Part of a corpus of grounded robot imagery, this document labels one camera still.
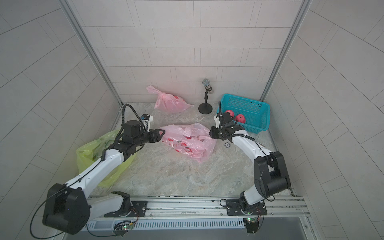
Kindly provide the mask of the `red apple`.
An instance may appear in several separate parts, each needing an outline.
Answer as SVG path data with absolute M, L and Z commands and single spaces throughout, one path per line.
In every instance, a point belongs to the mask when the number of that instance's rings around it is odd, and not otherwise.
M 244 115 L 242 114 L 239 114 L 236 116 L 236 120 L 238 121 L 238 123 L 242 123 L 242 124 L 245 124 L 246 123 L 246 118 Z
M 234 112 L 231 110 L 227 110 L 226 113 L 229 113 L 231 118 L 233 118 L 235 116 Z

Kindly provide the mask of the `pink strawberry print plastic bag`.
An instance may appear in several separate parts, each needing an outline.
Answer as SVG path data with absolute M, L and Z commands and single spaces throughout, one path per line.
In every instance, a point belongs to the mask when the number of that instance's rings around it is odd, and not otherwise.
M 161 129 L 166 131 L 162 137 L 162 143 L 199 163 L 209 159 L 217 143 L 216 139 L 210 137 L 210 130 L 199 123 L 169 125 Z

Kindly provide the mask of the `yellow-green plastic bag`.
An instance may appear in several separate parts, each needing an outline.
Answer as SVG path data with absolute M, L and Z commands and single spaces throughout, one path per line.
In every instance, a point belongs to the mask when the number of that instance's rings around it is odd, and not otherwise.
M 77 166 L 79 173 L 82 173 L 88 167 L 90 167 L 96 160 L 98 160 L 102 151 L 109 147 L 115 140 L 115 137 L 119 130 L 114 130 L 106 133 L 92 142 L 89 142 L 76 150 Z M 132 164 L 135 160 L 136 154 L 129 157 L 124 163 L 116 167 L 110 172 L 99 184 L 101 188 L 110 188 L 120 178 L 121 174 Z

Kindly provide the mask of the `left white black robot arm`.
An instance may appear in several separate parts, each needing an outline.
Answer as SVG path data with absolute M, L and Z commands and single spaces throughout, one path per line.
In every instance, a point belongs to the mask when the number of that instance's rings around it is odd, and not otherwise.
M 75 235 L 88 226 L 88 222 L 106 214 L 127 217 L 133 214 L 135 220 L 123 221 L 114 226 L 114 236 L 123 236 L 131 230 L 140 218 L 140 211 L 134 207 L 131 196 L 121 191 L 114 191 L 108 196 L 90 199 L 92 191 L 107 177 L 110 172 L 139 152 L 147 143 L 158 143 L 166 131 L 151 129 L 153 117 L 143 114 L 139 116 L 129 104 L 122 107 L 130 108 L 136 120 L 122 125 L 114 141 L 103 149 L 101 157 L 78 176 L 65 184 L 55 184 L 42 203 L 44 213 L 42 224 L 59 231 L 59 234 Z

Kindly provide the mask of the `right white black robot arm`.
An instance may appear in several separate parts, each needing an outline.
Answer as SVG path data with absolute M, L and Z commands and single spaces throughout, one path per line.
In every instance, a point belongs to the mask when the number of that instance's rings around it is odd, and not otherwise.
M 262 147 L 238 124 L 235 117 L 222 111 L 221 103 L 218 103 L 215 124 L 211 127 L 210 137 L 234 144 L 254 164 L 254 185 L 241 193 L 236 208 L 246 215 L 253 214 L 261 209 L 263 201 L 291 187 L 284 156 L 278 151 L 272 152 Z

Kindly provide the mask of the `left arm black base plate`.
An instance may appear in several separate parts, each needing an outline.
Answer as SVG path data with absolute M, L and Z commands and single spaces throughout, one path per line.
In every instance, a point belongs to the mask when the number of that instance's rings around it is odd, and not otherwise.
M 129 204 L 123 203 L 117 211 L 105 214 L 104 218 L 144 217 L 147 210 L 147 204 L 147 201 L 130 201 Z

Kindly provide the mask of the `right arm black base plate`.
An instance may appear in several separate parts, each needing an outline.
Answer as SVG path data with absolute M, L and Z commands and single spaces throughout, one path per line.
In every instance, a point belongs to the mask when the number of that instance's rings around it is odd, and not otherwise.
M 249 205 L 243 199 L 226 200 L 224 207 L 228 216 L 265 216 L 268 214 L 263 201 Z

